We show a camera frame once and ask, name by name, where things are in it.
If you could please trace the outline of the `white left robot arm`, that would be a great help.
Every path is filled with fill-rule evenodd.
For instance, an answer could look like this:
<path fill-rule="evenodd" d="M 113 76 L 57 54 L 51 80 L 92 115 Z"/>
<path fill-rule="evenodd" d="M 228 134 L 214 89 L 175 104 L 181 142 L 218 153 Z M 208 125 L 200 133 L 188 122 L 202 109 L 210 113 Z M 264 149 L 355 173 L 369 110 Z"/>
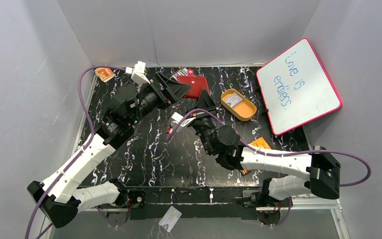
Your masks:
<path fill-rule="evenodd" d="M 62 228 L 87 209 L 103 204 L 127 206 L 129 190 L 117 179 L 87 188 L 81 188 L 80 184 L 132 137 L 134 126 L 141 119 L 154 109 L 168 108 L 190 90 L 190 85 L 168 79 L 161 73 L 144 83 L 118 87 L 87 142 L 54 174 L 28 185 L 37 208 L 54 227 Z"/>

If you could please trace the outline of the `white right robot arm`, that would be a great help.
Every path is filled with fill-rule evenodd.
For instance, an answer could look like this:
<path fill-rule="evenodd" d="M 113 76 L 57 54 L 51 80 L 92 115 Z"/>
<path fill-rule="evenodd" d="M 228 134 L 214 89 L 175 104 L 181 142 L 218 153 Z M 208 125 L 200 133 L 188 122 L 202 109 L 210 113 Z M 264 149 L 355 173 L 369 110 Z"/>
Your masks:
<path fill-rule="evenodd" d="M 191 123 L 205 153 L 228 170 L 267 170 L 285 174 L 283 178 L 263 181 L 261 202 L 273 206 L 291 196 L 313 194 L 323 199 L 340 197 L 340 163 L 328 152 L 295 153 L 278 150 L 262 151 L 241 142 L 229 125 L 216 126 L 213 116 L 217 107 L 207 90 L 202 90 L 195 109 L 202 109 Z"/>

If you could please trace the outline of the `red leather card holder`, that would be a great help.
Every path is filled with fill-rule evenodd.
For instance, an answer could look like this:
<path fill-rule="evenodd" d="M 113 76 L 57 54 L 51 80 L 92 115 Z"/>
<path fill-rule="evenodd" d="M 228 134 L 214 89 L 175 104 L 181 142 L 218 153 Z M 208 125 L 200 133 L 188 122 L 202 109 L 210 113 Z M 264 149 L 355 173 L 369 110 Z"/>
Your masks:
<path fill-rule="evenodd" d="M 187 92 L 184 98 L 197 99 L 200 96 L 202 89 L 206 89 L 210 94 L 209 86 L 206 77 L 196 76 L 193 69 L 187 68 L 188 76 L 178 76 L 178 82 L 191 85 L 191 90 Z"/>

